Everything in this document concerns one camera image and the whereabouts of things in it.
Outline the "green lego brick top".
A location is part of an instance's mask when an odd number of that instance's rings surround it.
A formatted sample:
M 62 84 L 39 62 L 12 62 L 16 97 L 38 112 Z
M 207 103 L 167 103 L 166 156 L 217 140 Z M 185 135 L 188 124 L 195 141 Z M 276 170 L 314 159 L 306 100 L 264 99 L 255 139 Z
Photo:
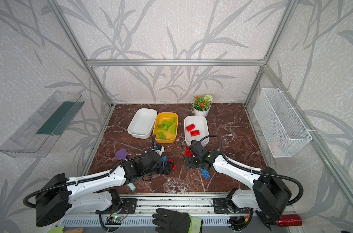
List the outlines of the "green lego brick top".
M 162 124 L 165 125 L 165 126 L 170 127 L 173 123 L 170 122 L 170 121 L 164 120 L 164 121 L 162 122 Z

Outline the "large red lego brick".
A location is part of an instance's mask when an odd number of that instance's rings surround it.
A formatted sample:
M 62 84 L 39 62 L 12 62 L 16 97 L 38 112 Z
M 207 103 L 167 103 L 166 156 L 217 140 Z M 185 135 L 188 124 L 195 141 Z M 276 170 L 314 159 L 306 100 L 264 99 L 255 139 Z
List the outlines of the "large red lego brick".
M 193 153 L 190 151 L 190 149 L 189 149 L 188 146 L 185 148 L 184 156 L 185 156 L 185 157 L 191 157 L 191 156 L 193 156 Z

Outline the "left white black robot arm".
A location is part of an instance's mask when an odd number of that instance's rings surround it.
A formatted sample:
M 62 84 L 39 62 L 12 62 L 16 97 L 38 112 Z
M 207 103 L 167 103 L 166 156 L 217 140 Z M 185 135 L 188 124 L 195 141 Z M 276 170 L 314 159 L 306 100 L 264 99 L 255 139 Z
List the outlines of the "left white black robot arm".
M 80 212 L 117 211 L 122 200 L 115 191 L 119 187 L 154 174 L 169 175 L 174 168 L 171 160 L 162 160 L 164 147 L 155 144 L 155 137 L 144 154 L 125 159 L 112 169 L 92 175 L 67 178 L 55 175 L 40 190 L 23 199 L 26 207 L 35 209 L 36 226 L 53 224 L 67 214 Z

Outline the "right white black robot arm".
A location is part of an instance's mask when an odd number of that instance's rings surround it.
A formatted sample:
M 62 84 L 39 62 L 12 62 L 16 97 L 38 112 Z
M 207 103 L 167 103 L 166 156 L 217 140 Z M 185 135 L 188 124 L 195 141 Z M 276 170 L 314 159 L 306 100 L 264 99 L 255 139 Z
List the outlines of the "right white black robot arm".
M 219 140 L 219 150 L 208 150 L 203 140 L 192 140 L 188 169 L 202 168 L 227 175 L 249 187 L 248 191 L 234 188 L 226 196 L 227 208 L 236 213 L 248 208 L 269 224 L 282 217 L 287 206 L 297 203 L 304 194 L 303 185 L 296 179 L 278 174 L 273 168 L 253 168 L 228 158 Z

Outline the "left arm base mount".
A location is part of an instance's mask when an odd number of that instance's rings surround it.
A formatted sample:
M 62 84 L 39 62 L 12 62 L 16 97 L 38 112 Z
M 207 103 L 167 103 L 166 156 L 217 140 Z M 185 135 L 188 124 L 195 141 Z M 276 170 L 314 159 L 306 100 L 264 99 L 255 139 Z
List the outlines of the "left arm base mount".
M 135 214 L 136 198 L 121 198 L 117 189 L 109 189 L 107 191 L 96 192 L 100 197 L 109 200 L 109 206 L 101 211 L 101 214 Z

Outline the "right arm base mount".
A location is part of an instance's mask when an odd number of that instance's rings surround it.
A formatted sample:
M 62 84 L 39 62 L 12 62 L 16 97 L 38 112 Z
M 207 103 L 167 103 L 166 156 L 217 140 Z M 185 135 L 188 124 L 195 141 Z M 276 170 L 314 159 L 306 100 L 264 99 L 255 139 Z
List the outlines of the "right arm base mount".
M 250 190 L 233 188 L 224 198 L 213 198 L 211 205 L 215 214 L 250 214 L 253 208 L 247 205 L 251 201 Z

